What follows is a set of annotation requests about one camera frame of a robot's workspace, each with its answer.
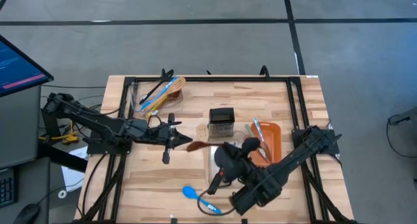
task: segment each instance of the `monitor screen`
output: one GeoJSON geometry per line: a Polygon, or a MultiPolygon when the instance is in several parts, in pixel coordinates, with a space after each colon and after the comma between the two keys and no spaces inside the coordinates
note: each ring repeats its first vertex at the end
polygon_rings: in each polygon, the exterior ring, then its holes
{"type": "Polygon", "coordinates": [[[0,36],[0,96],[51,80],[51,74],[0,36]]]}

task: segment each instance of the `wooden table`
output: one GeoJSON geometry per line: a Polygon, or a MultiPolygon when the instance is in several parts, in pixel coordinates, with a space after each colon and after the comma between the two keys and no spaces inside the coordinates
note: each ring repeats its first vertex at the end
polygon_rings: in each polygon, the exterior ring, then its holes
{"type": "MultiPolygon", "coordinates": [[[[119,107],[124,78],[125,76],[109,77],[102,105],[103,113],[119,107]]],[[[324,128],[329,118],[319,78],[302,76],[301,81],[310,124],[324,128]]],[[[147,93],[155,84],[140,83],[138,96],[147,93]]],[[[298,119],[302,125],[295,87],[293,87],[293,92],[298,119]]],[[[293,122],[285,83],[187,82],[182,90],[182,101],[178,100],[167,106],[160,110],[158,116],[166,121],[168,113],[175,113],[176,120],[182,121],[182,124],[177,126],[177,130],[194,139],[196,127],[208,122],[210,108],[234,107],[235,130],[246,133],[244,125],[251,124],[254,117],[260,121],[275,122],[281,126],[283,157],[293,149],[291,138],[293,122]]],[[[143,117],[143,114],[136,113],[135,117],[143,117]]],[[[156,125],[157,121],[152,120],[152,123],[156,125]]],[[[202,214],[197,209],[196,200],[184,197],[182,187],[193,186],[197,192],[208,188],[208,154],[202,150],[187,153],[185,148],[186,145],[182,145],[171,151],[170,164],[164,165],[162,163],[163,146],[143,144],[132,146],[124,171],[118,223],[169,223],[172,217],[177,218],[179,223],[241,223],[242,218],[247,218],[250,223],[309,223],[300,168],[291,173],[281,195],[263,208],[254,206],[244,216],[239,216],[236,212],[224,217],[202,214]]],[[[90,176],[100,157],[101,155],[94,155],[89,159],[86,178],[90,176]]],[[[87,193],[86,208],[90,207],[102,192],[108,158],[109,156],[104,158],[93,176],[87,193]]],[[[340,165],[327,155],[318,155],[317,159],[325,192],[341,213],[352,219],[353,214],[340,165]]],[[[87,179],[84,180],[81,194],[84,193],[86,183],[87,179]]],[[[214,196],[207,196],[207,201],[225,212],[231,208],[227,198],[232,191],[234,190],[219,189],[214,196]]],[[[317,218],[321,218],[319,202],[314,190],[313,197],[317,218]]],[[[109,196],[107,218],[110,216],[112,199],[113,194],[109,196]]]]}

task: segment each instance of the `concrete floor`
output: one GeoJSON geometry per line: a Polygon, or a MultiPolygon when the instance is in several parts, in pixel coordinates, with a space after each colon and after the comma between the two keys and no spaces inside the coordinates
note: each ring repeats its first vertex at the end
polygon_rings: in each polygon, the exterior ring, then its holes
{"type": "MultiPolygon", "coordinates": [[[[296,19],[417,18],[417,0],[291,0],[296,19]]],[[[0,21],[286,18],[284,0],[8,0],[0,21]]],[[[307,75],[319,75],[339,142],[355,219],[417,223],[417,159],[395,154],[386,119],[417,106],[417,23],[296,24],[307,75]]],[[[103,86],[110,74],[297,74],[289,26],[2,26],[0,33],[55,76],[54,85],[103,86]]],[[[76,98],[102,89],[42,88],[76,98]]],[[[83,103],[93,105],[101,98],[83,103]]],[[[406,122],[393,145],[417,155],[406,122]]],[[[52,168],[62,186],[60,168],[52,168]]],[[[50,222],[70,221],[79,191],[51,199],[50,222]]]]}

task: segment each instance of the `orange plate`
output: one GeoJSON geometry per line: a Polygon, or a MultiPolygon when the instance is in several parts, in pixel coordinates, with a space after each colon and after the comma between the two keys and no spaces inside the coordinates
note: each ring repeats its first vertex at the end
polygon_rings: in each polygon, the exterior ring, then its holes
{"type": "MultiPolygon", "coordinates": [[[[281,160],[281,128],[275,123],[270,122],[259,122],[259,125],[262,130],[263,137],[265,138],[265,142],[268,145],[269,151],[272,155],[272,163],[279,162],[281,160]]],[[[255,126],[255,123],[252,123],[250,129],[258,137],[259,140],[262,139],[259,137],[258,130],[255,126]]],[[[262,156],[259,150],[253,151],[250,153],[250,157],[254,164],[266,167],[270,165],[262,156]]]]}

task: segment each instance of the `blue spoon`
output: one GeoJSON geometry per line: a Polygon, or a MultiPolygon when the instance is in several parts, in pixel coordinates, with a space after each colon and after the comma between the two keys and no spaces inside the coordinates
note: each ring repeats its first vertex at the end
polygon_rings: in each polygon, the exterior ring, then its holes
{"type": "MultiPolygon", "coordinates": [[[[187,197],[187,198],[190,198],[190,199],[198,199],[198,195],[195,193],[195,190],[192,188],[192,187],[190,187],[190,186],[184,186],[183,188],[182,188],[182,193],[187,197]]],[[[205,205],[205,206],[207,206],[207,208],[209,208],[210,210],[212,210],[214,213],[216,213],[216,214],[221,214],[222,213],[222,211],[220,211],[220,209],[218,209],[218,208],[216,208],[216,207],[214,207],[214,206],[212,206],[211,204],[209,204],[207,201],[205,201],[205,200],[203,200],[203,199],[200,199],[200,201],[205,205]]]]}

